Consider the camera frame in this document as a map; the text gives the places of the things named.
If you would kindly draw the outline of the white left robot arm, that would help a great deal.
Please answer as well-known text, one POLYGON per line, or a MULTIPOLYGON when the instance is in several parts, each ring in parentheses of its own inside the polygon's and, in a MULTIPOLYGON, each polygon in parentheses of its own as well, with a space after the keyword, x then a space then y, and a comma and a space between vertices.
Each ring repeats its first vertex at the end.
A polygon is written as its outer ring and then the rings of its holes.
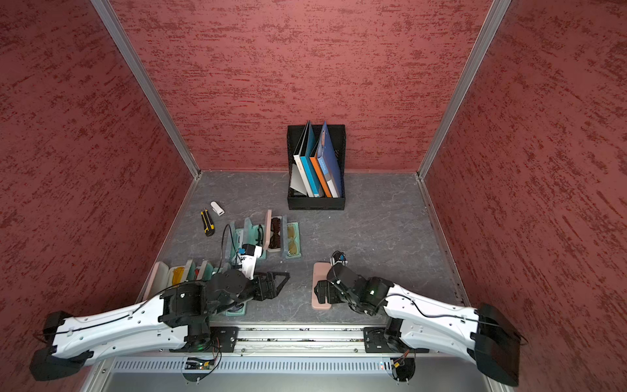
POLYGON ((47 316, 45 347, 29 370, 38 382, 72 376, 109 357, 147 351, 218 354, 225 339, 214 337, 210 318, 250 301, 274 299, 282 290, 271 272, 248 278, 237 269, 167 287, 154 297, 99 315, 47 316))

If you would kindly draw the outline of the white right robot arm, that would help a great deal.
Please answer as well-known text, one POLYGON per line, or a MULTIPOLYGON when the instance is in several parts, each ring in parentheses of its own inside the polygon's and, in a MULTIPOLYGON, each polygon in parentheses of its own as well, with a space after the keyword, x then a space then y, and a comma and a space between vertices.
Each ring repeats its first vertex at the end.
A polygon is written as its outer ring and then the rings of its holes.
POLYGON ((319 302, 346 303, 369 316, 385 313, 387 345, 398 352, 426 349, 470 361, 486 377, 519 386, 523 337, 498 308, 462 307, 410 292, 380 277, 364 278, 336 264, 314 279, 319 302))

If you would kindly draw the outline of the grey case white glasses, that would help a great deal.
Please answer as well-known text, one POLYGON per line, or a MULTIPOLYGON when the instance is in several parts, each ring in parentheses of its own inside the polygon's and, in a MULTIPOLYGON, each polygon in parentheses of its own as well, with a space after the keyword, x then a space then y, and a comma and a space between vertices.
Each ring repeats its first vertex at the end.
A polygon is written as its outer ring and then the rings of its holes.
POLYGON ((241 265, 240 254, 238 253, 240 248, 246 243, 246 235, 244 233, 243 228, 238 228, 236 226, 236 221, 233 220, 229 224, 230 234, 228 237, 229 245, 227 250, 230 252, 228 256, 228 261, 232 268, 236 268, 241 265))

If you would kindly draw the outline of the green case black glasses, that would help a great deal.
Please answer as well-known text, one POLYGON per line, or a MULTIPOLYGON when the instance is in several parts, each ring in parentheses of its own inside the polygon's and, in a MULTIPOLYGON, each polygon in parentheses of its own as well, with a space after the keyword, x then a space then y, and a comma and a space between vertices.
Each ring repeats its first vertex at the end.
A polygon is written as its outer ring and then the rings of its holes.
POLYGON ((264 249, 265 246, 265 225, 263 224, 253 224, 250 217, 247 217, 244 220, 243 227, 243 247, 246 248, 248 245, 255 245, 261 247, 262 253, 260 256, 261 260, 267 258, 267 251, 264 249))

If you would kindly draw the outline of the pink case dark sunglasses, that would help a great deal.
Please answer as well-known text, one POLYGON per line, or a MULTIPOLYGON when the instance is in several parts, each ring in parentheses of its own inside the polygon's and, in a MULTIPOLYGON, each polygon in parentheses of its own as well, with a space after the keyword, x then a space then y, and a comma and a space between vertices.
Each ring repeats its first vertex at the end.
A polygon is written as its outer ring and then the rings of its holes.
POLYGON ((264 250, 279 252, 282 249, 282 218, 268 210, 265 218, 264 250))

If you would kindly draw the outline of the pink case yellow glasses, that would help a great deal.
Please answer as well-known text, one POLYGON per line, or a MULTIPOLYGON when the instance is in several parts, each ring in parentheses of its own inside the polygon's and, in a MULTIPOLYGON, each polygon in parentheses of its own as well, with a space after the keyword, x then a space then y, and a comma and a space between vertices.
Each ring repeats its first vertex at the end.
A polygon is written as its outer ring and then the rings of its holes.
POLYGON ((188 260, 182 266, 173 267, 168 266, 162 261, 157 261, 150 271, 142 300, 147 301, 167 287, 192 280, 194 268, 195 264, 193 260, 188 260))

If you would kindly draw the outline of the small white cylinder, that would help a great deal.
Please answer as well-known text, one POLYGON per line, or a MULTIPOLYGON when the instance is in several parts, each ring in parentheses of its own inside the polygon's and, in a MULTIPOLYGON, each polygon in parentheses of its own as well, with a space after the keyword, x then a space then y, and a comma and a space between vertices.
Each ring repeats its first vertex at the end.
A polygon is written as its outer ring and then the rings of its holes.
POLYGON ((218 202, 212 201, 210 203, 210 206, 212 208, 212 211, 215 212, 217 216, 222 217, 225 214, 225 210, 222 208, 222 206, 220 206, 220 204, 218 204, 218 202))

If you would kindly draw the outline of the black mesh file holder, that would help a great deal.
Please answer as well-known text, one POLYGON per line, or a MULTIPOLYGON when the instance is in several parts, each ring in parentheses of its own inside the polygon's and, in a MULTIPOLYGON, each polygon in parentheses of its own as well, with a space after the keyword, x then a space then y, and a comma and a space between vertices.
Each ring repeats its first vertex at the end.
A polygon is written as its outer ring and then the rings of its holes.
MULTIPOLYGON (((327 198, 325 195, 321 198, 310 198, 306 195, 295 192, 291 187, 292 179, 292 154, 291 148, 295 145, 295 139, 298 138, 298 127, 306 126, 290 126, 287 128, 287 159, 288 169, 290 173, 290 181, 287 191, 288 207, 291 210, 342 210, 346 205, 346 188, 344 184, 345 165, 346 165, 346 127, 344 125, 328 125, 331 135, 335 154, 341 170, 341 198, 327 198)), ((318 145, 318 139, 323 125, 313 125, 313 133, 315 134, 315 147, 318 145)))

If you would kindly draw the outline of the white grey book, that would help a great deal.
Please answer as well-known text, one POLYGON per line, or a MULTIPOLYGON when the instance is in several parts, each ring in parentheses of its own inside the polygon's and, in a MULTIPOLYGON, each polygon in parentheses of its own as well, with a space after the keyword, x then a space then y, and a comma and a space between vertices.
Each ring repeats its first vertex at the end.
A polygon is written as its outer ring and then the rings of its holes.
POLYGON ((308 127, 298 127, 297 130, 299 131, 298 138, 295 139, 296 143, 291 148, 293 160, 291 187, 295 192, 313 198, 314 193, 305 170, 305 165, 302 161, 303 148, 305 147, 305 142, 307 142, 309 135, 308 127))

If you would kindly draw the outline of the perforated vent strip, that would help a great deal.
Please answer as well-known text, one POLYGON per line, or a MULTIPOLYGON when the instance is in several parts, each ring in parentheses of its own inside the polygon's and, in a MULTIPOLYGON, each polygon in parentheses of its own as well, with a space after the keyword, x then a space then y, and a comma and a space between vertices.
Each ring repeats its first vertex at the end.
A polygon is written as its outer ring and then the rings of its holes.
MULTIPOLYGON (((225 357, 217 374, 390 374, 393 365, 385 358, 225 357)), ((194 361, 183 358, 127 357, 114 363, 114 373, 209 374, 194 361)))

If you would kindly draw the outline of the blue folder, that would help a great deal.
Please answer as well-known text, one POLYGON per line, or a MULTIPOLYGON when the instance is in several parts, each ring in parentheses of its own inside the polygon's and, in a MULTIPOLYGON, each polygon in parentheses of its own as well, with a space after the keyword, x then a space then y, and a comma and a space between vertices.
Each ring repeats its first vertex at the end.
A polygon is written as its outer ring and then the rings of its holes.
POLYGON ((341 198, 341 170, 327 123, 322 126, 315 157, 323 173, 324 184, 328 187, 329 194, 333 198, 341 198))

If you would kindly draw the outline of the orange book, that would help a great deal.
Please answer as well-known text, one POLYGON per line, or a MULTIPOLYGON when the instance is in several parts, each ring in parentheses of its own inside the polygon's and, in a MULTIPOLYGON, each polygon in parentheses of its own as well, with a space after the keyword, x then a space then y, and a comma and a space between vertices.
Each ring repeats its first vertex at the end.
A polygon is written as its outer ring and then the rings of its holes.
POLYGON ((314 148, 310 156, 310 161, 313 165, 313 169, 317 175, 318 181, 323 188, 325 196, 327 198, 331 198, 332 192, 328 184, 330 174, 328 171, 328 165, 323 158, 323 142, 318 142, 318 145, 314 148))

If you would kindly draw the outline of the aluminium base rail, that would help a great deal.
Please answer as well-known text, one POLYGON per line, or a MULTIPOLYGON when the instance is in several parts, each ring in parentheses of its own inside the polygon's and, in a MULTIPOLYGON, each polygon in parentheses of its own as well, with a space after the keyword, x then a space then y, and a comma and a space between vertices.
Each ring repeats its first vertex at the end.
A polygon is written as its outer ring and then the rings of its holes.
POLYGON ((392 319, 386 326, 358 325, 218 325, 212 328, 210 340, 187 346, 186 328, 126 336, 93 348, 93 361, 109 356, 145 352, 187 354, 214 358, 218 354, 403 354, 439 352, 468 359, 475 343, 486 328, 470 320, 444 323, 441 332, 424 323, 392 319))

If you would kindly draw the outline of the aluminium left corner post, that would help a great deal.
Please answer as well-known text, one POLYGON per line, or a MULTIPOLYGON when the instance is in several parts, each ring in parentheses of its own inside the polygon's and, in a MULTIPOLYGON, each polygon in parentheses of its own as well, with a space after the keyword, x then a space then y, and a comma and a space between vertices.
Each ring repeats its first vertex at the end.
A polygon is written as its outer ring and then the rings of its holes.
POLYGON ((143 66, 136 49, 132 46, 131 40, 124 31, 124 28, 122 27, 111 2, 105 0, 91 0, 91 5, 94 6, 96 13, 104 24, 104 27, 108 31, 110 37, 114 40, 117 49, 119 49, 119 52, 134 75, 137 83, 139 83, 139 86, 151 104, 153 111, 158 116, 159 121, 169 135, 178 154, 181 156, 186 164, 186 167, 190 171, 192 178, 197 181, 202 174, 202 170, 190 152, 188 145, 171 117, 171 114, 158 93, 157 88, 150 79, 150 76, 143 66))

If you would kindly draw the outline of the aluminium right corner post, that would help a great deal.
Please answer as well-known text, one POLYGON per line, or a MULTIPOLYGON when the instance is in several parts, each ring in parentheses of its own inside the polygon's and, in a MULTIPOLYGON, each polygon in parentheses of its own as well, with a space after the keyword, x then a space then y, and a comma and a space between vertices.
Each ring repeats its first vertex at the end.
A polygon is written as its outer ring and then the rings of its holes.
POLYGON ((510 5, 511 0, 494 0, 491 2, 488 14, 486 15, 481 29, 478 32, 478 36, 476 37, 470 55, 465 62, 465 66, 460 74, 460 78, 457 81, 451 99, 447 104, 440 124, 436 129, 434 137, 417 172, 417 178, 420 182, 426 182, 428 172, 445 141, 449 129, 457 116, 457 112, 460 109, 481 64, 483 63, 483 59, 487 54, 510 5))

